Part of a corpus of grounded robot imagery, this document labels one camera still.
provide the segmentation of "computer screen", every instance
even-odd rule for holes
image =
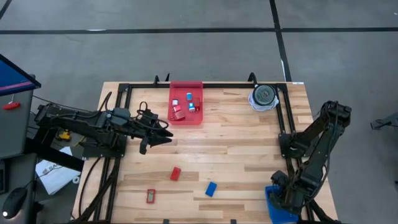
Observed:
[[[40,88],[42,85],[0,54],[0,96]]]

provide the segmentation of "gray concrete floor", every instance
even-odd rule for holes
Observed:
[[[282,27],[398,27],[396,0],[277,0]],[[260,0],[13,0],[0,30],[273,27]],[[353,108],[336,145],[330,185],[341,221],[398,220],[398,130],[369,123],[398,110],[398,33],[283,34],[293,81],[305,82],[315,114],[326,100]],[[43,87],[35,95],[94,110],[105,81],[284,80],[274,33],[0,35],[0,52]],[[34,100],[33,110],[39,104]],[[39,223],[69,219],[77,186],[54,197]]]

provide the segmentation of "wooden table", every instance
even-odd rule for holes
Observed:
[[[109,106],[113,106],[118,85],[106,82],[100,102],[112,91]],[[287,86],[296,129],[302,131],[313,121],[305,86]],[[238,223],[271,223],[264,187],[271,185],[270,177],[275,171],[287,173],[286,164],[277,140],[277,112],[254,111],[248,104],[250,92],[248,88],[205,88],[202,125],[170,126],[173,141],[148,149],[146,155],[139,154],[140,139],[129,139],[121,160],[112,222],[162,223],[167,218],[171,223],[229,223],[231,219]],[[160,119],[167,120],[168,100],[168,88],[135,88],[129,110],[135,116],[139,103],[146,101]],[[95,160],[85,162],[73,208],[75,217],[83,181]],[[103,160],[88,179],[83,210],[97,194]],[[175,166],[182,169],[177,182],[170,180]],[[218,184],[212,198],[205,195],[209,181]],[[156,189],[155,204],[146,203],[147,189]],[[327,180],[316,200],[327,215],[337,219]],[[107,203],[105,195],[100,219],[104,219]]]

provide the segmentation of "white paper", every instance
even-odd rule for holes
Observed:
[[[64,147],[60,150],[60,152],[72,155],[70,147]],[[55,194],[62,187],[67,185],[74,177],[80,175],[80,172],[78,171],[65,167],[60,167],[60,165],[46,160],[43,160],[40,163],[36,164],[36,173],[38,176],[48,173],[47,175],[40,177],[40,180],[42,181],[49,195]]]

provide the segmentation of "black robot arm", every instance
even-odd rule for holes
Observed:
[[[146,153],[147,145],[152,147],[172,141],[168,137],[173,134],[166,130],[168,124],[152,113],[145,102],[141,104],[146,107],[142,110],[140,105],[138,115],[132,118],[127,108],[107,109],[110,95],[111,93],[106,96],[103,103],[105,111],[87,112],[54,104],[40,105],[35,122],[41,128],[62,128],[86,136],[88,140],[82,146],[87,150],[95,148],[93,151],[98,151],[103,157],[120,156],[117,154],[118,142],[119,137],[124,135],[142,139],[139,149],[141,154]]]
[[[322,134],[311,156],[296,170],[291,179],[280,170],[272,175],[272,183],[280,187],[280,192],[271,195],[271,202],[275,207],[300,214],[306,205],[304,201],[315,205],[312,201],[328,174],[330,152],[349,125],[350,117],[350,107],[328,101],[323,104],[319,117],[305,131],[290,135],[290,150],[303,156],[313,144],[313,140]]]

